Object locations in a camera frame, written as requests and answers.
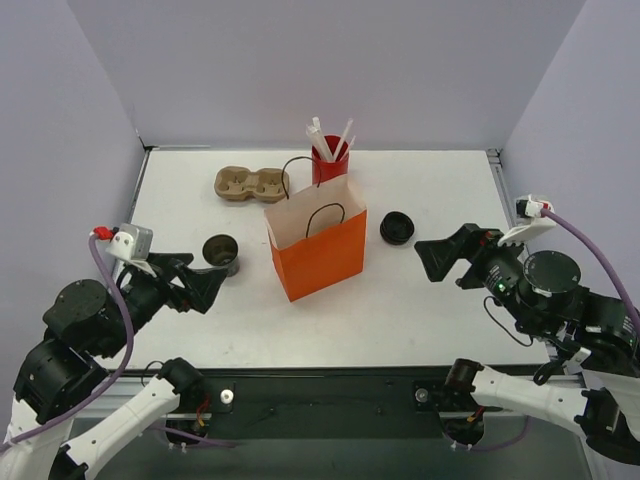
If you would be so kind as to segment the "orange paper bag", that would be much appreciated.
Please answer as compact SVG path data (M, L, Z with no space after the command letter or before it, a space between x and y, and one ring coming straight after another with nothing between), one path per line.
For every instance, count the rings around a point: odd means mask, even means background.
M363 271L367 214L361 191L347 174L287 191L264 210L272 261L289 301Z

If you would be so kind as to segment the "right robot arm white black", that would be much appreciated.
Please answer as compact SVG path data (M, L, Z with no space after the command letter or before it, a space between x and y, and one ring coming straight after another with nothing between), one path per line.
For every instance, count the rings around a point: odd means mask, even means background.
M530 380L459 358L443 384L450 405L474 401L543 419L610 460L638 464L639 336L622 300L582 286L581 270L568 255L543 250L521 260L522 244L473 223L445 239L418 241L414 249L432 282L468 261L457 286L486 289L519 333L556 352Z

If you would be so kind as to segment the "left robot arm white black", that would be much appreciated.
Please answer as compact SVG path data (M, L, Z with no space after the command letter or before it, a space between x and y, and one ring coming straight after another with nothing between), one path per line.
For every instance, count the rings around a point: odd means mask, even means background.
M129 283L108 290L93 279L68 284L45 312L43 340L25 357L14 384L1 447L4 479L92 479L162 416L195 409L203 376L182 358L167 360L141 392L86 435L69 437L75 416L112 380L97 363L119 351L163 307L206 313L226 274L190 269L190 254L152 254L152 274L129 268Z

